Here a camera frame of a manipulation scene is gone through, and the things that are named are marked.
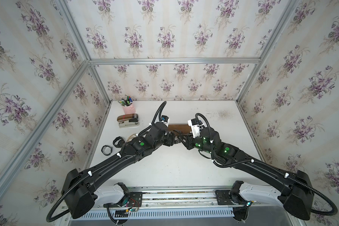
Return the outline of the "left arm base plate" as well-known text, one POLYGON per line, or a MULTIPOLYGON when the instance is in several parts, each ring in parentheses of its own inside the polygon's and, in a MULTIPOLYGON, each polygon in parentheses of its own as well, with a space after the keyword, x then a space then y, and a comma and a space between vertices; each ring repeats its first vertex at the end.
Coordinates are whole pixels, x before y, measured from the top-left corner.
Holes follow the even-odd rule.
POLYGON ((128 195, 124 195, 124 197, 118 203, 107 203, 103 206, 109 208, 139 208, 142 205, 143 192, 130 192, 128 195))

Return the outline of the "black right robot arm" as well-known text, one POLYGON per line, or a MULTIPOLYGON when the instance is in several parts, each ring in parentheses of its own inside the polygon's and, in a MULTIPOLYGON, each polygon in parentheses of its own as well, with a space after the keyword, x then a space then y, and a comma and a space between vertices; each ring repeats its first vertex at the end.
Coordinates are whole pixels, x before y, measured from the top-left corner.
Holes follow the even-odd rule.
POLYGON ((223 142, 201 113, 196 113, 188 124, 191 133, 179 136, 180 142, 188 150, 196 148, 199 153, 210 154, 208 158, 219 168, 241 170, 266 182, 280 192, 276 200, 289 214, 310 220, 311 214, 335 216, 338 213, 335 203, 312 187, 307 173, 274 167, 223 142))

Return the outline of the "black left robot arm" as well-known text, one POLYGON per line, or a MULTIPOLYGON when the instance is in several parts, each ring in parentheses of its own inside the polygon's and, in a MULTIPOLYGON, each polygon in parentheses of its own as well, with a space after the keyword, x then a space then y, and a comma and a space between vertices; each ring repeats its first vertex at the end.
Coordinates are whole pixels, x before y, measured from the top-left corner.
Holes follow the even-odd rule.
POLYGON ((125 142, 118 153, 91 168, 68 172, 61 197, 48 212, 46 221, 53 222, 68 213, 72 218, 83 216, 99 199, 95 192, 112 176, 151 155, 162 145, 172 146, 175 136, 168 130, 168 117, 162 116, 166 104, 166 101, 161 103, 151 125, 130 142, 125 142))

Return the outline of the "brown wooden watch stand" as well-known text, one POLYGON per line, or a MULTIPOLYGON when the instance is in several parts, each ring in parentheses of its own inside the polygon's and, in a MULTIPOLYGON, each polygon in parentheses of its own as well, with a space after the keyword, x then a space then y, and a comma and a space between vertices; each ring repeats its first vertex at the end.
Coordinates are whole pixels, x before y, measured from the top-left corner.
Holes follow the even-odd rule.
POLYGON ((188 124, 169 124, 170 131, 176 131, 182 134, 192 133, 192 129, 188 124))

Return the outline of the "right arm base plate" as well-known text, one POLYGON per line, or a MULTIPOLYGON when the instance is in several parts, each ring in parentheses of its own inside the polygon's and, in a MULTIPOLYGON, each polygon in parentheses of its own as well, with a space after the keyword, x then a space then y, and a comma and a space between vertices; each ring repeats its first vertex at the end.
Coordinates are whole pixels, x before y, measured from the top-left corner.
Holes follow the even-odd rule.
POLYGON ((247 201, 235 190, 216 190, 215 196, 218 205, 240 205, 240 207, 250 207, 254 201, 247 201))

